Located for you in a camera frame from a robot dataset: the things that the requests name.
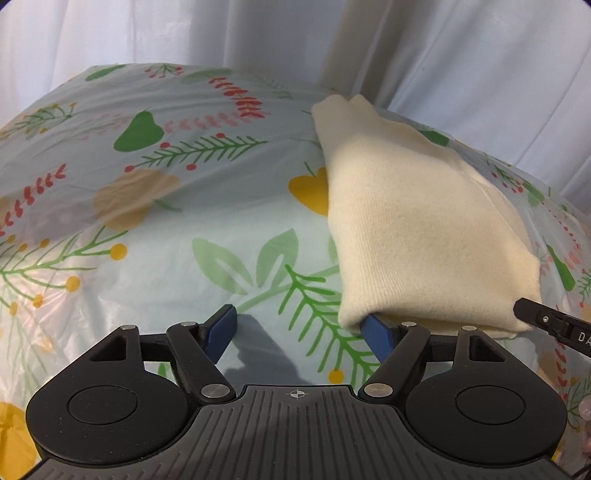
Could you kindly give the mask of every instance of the knit fabric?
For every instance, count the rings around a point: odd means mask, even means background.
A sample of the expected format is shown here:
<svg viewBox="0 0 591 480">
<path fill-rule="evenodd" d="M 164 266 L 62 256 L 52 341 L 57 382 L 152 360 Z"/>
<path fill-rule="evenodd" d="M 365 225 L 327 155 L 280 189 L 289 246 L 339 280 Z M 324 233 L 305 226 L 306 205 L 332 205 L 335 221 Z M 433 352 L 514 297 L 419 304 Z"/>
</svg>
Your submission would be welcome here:
<svg viewBox="0 0 591 480">
<path fill-rule="evenodd" d="M 512 309 L 521 297 L 541 301 L 540 266 L 499 190 L 359 95 L 330 96 L 312 115 L 326 158 L 343 327 L 380 313 L 443 335 L 461 325 L 496 338 L 529 329 Z"/>
</svg>

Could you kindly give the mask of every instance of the circular mount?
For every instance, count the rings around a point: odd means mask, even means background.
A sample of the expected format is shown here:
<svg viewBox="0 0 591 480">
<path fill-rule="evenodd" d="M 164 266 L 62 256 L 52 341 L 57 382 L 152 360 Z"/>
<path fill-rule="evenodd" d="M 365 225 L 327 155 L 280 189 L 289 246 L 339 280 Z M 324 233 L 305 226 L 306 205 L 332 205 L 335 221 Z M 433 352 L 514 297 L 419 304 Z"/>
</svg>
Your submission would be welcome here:
<svg viewBox="0 0 591 480">
<path fill-rule="evenodd" d="M 90 387 L 78 392 L 68 403 L 68 411 L 78 421 L 107 425 L 125 420 L 138 406 L 138 397 L 130 390 L 112 385 Z"/>
<path fill-rule="evenodd" d="M 189 415 L 186 394 L 144 370 L 137 327 L 120 327 L 33 395 L 27 427 L 43 456 L 117 465 L 170 443 Z"/>
<path fill-rule="evenodd" d="M 513 465 L 551 455 L 566 425 L 562 400 L 532 372 L 501 365 L 470 362 L 418 384 L 405 404 L 410 426 L 465 462 Z"/>
</svg>

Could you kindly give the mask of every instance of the white backdrop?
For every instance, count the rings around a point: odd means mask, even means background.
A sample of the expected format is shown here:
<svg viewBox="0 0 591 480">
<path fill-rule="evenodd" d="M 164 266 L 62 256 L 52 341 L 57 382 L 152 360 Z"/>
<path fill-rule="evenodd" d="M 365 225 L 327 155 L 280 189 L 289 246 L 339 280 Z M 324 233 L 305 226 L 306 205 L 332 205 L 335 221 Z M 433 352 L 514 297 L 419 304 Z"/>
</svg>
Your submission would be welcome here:
<svg viewBox="0 0 591 480">
<path fill-rule="evenodd" d="M 12 0 L 0 124 L 95 64 L 257 69 L 361 92 L 591 213 L 590 45 L 582 0 Z"/>
</svg>

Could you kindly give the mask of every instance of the black gripper base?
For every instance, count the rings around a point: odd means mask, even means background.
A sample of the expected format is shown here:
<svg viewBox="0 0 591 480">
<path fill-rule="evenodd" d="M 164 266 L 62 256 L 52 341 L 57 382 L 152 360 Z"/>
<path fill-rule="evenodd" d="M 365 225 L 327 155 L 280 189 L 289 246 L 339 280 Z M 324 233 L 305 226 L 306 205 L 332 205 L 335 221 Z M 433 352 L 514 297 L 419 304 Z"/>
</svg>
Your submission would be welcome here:
<svg viewBox="0 0 591 480">
<path fill-rule="evenodd" d="M 549 459 L 482 468 L 418 442 L 397 411 L 348 387 L 248 386 L 203 407 L 174 445 L 132 465 L 45 461 L 27 480 L 566 480 Z"/>
</svg>

